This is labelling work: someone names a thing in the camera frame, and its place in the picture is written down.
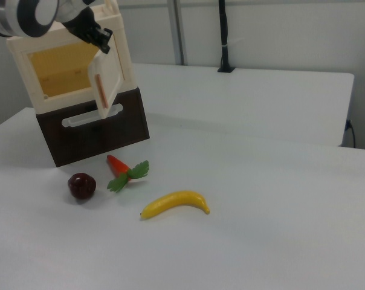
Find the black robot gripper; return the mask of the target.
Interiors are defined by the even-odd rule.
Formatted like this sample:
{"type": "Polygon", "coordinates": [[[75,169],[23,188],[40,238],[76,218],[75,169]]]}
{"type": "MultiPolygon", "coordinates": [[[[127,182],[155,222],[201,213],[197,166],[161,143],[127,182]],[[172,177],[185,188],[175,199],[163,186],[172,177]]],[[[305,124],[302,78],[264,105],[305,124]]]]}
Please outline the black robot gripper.
{"type": "Polygon", "coordinates": [[[113,34],[112,30],[104,28],[95,21],[91,8],[84,8],[74,19],[63,22],[64,27],[73,35],[88,44],[98,46],[102,53],[110,51],[109,40],[113,34]]]}

